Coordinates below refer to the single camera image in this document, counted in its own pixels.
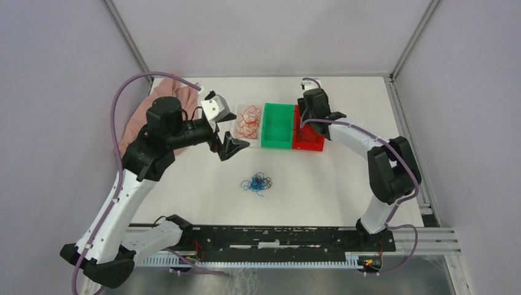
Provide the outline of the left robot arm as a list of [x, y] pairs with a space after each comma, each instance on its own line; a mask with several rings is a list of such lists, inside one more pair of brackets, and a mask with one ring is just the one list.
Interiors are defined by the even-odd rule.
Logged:
[[127, 147], [102, 209], [84, 236], [60, 251], [87, 278], [114, 289], [129, 278], [137, 263], [171, 246], [186, 250], [192, 245], [191, 224], [176, 215], [136, 238], [127, 238], [125, 232], [143, 200], [174, 162], [175, 150], [207, 143], [224, 161], [248, 147], [247, 141], [230, 132], [219, 137], [218, 123], [236, 118], [223, 97], [210, 93], [201, 107], [201, 118], [192, 120], [177, 98], [164, 96], [146, 111], [146, 124]]

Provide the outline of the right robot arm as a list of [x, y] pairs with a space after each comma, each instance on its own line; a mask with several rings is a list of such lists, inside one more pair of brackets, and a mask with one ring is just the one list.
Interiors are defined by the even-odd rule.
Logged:
[[323, 138], [339, 143], [367, 161], [372, 198], [357, 220], [355, 244], [370, 251], [379, 233], [389, 228], [398, 206], [417, 197], [421, 174], [407, 138], [378, 136], [356, 125], [341, 112], [331, 111], [325, 90], [306, 90], [297, 100], [301, 127], [309, 126]]

